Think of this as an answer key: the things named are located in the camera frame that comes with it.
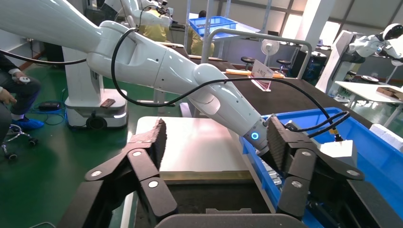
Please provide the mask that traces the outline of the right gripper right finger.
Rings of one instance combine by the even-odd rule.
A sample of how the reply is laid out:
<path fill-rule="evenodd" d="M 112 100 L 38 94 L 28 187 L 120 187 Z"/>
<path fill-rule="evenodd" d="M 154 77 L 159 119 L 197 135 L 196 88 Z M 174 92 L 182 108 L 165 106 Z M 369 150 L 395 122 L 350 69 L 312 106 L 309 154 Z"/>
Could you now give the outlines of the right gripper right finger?
<path fill-rule="evenodd" d="M 267 164 L 285 179 L 277 213 L 301 220 L 309 195 L 334 204 L 349 180 L 365 179 L 356 167 L 321 152 L 305 134 L 287 129 L 274 114 L 267 123 Z"/>

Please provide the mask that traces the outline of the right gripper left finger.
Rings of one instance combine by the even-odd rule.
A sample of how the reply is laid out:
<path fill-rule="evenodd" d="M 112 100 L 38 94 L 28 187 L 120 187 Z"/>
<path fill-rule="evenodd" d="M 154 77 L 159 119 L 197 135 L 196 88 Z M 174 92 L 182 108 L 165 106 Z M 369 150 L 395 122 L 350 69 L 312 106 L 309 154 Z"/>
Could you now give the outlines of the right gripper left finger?
<path fill-rule="evenodd" d="M 107 228 L 113 211 L 132 192 L 139 194 L 151 225 L 176 214 L 178 204 L 159 173 L 166 141 L 166 123 L 158 118 L 118 155 L 89 170 L 58 227 Z"/>

